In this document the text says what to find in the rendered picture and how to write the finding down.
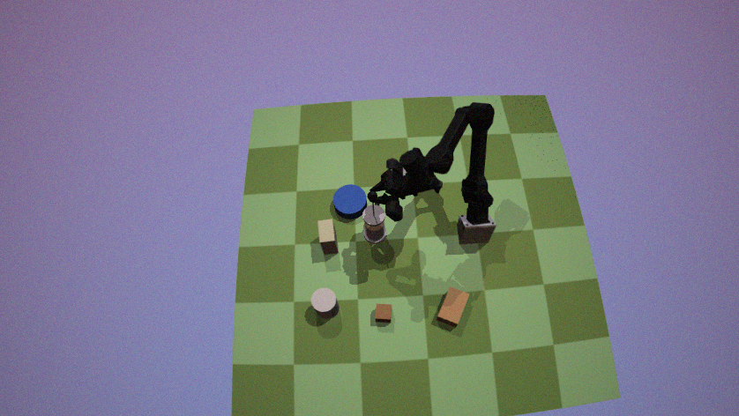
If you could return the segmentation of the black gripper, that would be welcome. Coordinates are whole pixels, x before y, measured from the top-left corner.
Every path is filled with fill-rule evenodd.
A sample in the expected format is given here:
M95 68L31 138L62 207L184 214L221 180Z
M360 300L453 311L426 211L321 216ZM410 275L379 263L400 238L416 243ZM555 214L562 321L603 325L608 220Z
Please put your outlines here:
M394 158L386 160L386 167L400 175L403 175L402 165ZM395 222L401 221L403 218L403 207L399 205L399 198L406 199L406 196L410 195L414 195L415 197L418 196L418 192L414 189L412 177L410 177L408 173L406 173L406 179L403 179L403 182L404 185L407 185L407 189L402 194L395 197L394 195L388 196L384 193L381 197L374 197L369 200L371 203L385 204L385 214ZM369 191L377 192L381 190L385 189L381 187L379 182Z

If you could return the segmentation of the small brown cube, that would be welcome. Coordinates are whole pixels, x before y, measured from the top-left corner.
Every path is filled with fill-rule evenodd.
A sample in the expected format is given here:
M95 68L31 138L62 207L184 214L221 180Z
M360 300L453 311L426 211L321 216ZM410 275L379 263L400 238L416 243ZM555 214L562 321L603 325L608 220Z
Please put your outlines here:
M391 322L391 312L392 312L392 305L377 304L376 323L390 323Z

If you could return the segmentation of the blue cylinder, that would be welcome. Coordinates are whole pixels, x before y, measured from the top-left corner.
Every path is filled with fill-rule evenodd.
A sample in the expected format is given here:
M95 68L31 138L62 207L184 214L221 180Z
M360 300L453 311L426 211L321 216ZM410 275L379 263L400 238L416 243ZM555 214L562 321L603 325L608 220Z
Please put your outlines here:
M361 187L348 184L337 189L333 196L333 204L341 218L357 219L367 207L367 198Z

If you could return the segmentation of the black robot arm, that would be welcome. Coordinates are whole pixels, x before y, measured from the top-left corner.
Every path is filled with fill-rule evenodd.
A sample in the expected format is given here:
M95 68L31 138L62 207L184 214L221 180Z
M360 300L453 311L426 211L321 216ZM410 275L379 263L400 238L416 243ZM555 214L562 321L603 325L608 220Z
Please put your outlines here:
M455 116L444 133L442 139L432 147L423 157L419 148L402 154L399 162L407 171L416 192L420 193L434 189L438 194L443 182L438 180L435 173L448 174L453 162L453 152L460 138L470 124L472 128L472 146L469 164L469 176L462 181L462 196L468 203L467 220L475 225L488 224L489 207L494 198L488 193L488 183L484 177L486 144L489 127L492 125L495 110L488 103L473 102L470 106L457 108ZM385 192L395 197L402 194L407 185L404 185L405 175L400 175L391 169L381 174L380 185Z

